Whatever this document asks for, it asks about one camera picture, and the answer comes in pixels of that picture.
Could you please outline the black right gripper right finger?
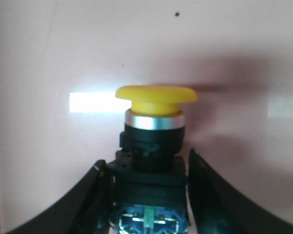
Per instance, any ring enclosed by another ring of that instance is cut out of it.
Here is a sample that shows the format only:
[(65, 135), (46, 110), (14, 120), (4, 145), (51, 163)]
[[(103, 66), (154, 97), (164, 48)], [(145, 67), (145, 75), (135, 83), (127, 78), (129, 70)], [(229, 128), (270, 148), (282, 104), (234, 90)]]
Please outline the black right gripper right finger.
[(293, 234), (293, 224), (240, 193), (194, 149), (188, 165), (188, 195), (197, 233)]

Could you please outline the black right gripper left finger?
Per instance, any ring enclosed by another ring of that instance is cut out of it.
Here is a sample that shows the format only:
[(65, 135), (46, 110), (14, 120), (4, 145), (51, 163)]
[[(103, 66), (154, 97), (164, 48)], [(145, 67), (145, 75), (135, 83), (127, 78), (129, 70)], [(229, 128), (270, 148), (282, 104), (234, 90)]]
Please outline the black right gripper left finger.
[(48, 209), (9, 231), (9, 234), (109, 233), (110, 177), (100, 159), (82, 179)]

